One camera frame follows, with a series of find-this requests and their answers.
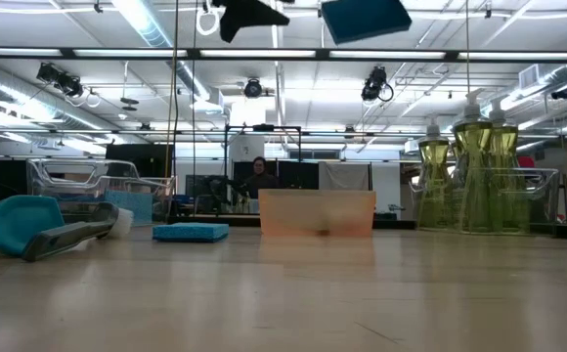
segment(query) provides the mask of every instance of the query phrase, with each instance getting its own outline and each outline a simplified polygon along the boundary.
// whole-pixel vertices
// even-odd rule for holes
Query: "orange translucent bin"
[[[371,191],[260,190],[263,236],[370,237]]]

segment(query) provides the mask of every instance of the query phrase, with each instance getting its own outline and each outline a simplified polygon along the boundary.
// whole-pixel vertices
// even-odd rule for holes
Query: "wooden table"
[[[0,352],[567,351],[567,241],[152,242],[0,257]]]

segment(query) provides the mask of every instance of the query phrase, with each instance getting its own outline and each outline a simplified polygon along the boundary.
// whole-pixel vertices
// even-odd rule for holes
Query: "teal plastic scoop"
[[[0,251],[21,256],[39,232],[65,224],[58,202],[39,196],[13,196],[0,201]]]

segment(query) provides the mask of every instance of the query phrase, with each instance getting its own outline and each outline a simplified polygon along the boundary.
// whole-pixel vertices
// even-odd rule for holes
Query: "hanging hook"
[[[492,17],[492,1],[488,1],[486,3],[486,17],[485,19],[489,19]]]
[[[93,9],[95,9],[95,12],[97,12],[97,14],[102,14],[104,12],[104,9],[101,7],[101,5],[99,5],[99,0],[97,0],[97,3],[92,7]]]

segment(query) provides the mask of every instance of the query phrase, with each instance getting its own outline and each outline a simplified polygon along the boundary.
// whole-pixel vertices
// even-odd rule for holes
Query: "green dish soap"
[[[417,225],[421,230],[447,230],[452,226],[451,179],[447,170],[449,139],[431,123],[427,135],[418,140],[422,167],[416,200]]]
[[[492,230],[498,234],[529,234],[529,201],[524,196],[526,183],[519,171],[516,157],[518,126],[506,119],[499,97],[492,101],[490,112],[492,135],[490,138],[490,217]]]
[[[461,151],[454,171],[456,229],[468,234],[491,232],[490,222],[490,136],[492,122],[484,119],[477,104],[476,90],[466,95],[464,118],[453,126]]]

